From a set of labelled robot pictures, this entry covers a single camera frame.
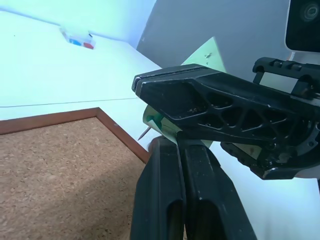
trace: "camera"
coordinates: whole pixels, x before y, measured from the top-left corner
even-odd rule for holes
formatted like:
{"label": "camera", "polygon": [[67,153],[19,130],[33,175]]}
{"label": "camera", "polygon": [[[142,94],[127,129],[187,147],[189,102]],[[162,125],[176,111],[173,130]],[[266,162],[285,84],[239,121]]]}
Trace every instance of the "camera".
{"label": "camera", "polygon": [[295,52],[320,53],[320,0],[291,0],[285,45]]}

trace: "cork board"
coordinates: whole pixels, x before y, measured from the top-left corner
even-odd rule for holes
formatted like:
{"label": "cork board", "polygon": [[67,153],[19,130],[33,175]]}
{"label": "cork board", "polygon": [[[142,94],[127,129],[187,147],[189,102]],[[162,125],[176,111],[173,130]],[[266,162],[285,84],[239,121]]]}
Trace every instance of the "cork board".
{"label": "cork board", "polygon": [[95,117],[0,135],[0,239],[129,239],[144,166]]}

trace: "wooden frame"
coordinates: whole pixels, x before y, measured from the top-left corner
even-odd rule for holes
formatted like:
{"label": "wooden frame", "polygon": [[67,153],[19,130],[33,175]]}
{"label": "wooden frame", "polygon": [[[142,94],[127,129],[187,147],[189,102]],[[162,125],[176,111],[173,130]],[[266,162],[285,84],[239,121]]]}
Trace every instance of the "wooden frame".
{"label": "wooden frame", "polygon": [[146,164],[148,162],[150,154],[99,107],[0,120],[0,135],[64,124],[89,118],[97,118],[143,163]]}

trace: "white wall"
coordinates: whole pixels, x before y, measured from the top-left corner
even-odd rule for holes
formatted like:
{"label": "white wall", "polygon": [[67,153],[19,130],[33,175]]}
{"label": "white wall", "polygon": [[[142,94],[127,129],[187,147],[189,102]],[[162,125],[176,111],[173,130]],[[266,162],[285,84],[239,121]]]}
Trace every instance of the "white wall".
{"label": "white wall", "polygon": [[234,183],[258,240],[316,240],[320,194],[316,179],[263,181],[222,150],[210,150]]}
{"label": "white wall", "polygon": [[0,120],[100,107],[136,140],[147,128],[131,86],[159,67],[128,43],[93,36],[91,50],[66,42],[56,25],[8,12],[0,23],[9,23],[0,24]]}
{"label": "white wall", "polygon": [[156,0],[2,0],[0,7],[55,24],[72,24],[137,47]]}

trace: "gray wall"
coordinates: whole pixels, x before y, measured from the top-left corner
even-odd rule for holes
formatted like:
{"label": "gray wall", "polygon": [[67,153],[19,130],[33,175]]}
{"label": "gray wall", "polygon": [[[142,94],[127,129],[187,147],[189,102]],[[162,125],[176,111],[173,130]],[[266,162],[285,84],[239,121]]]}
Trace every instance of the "gray wall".
{"label": "gray wall", "polygon": [[289,0],[157,0],[137,50],[165,68],[215,37],[227,72],[252,81],[258,58],[290,55],[288,6]]}

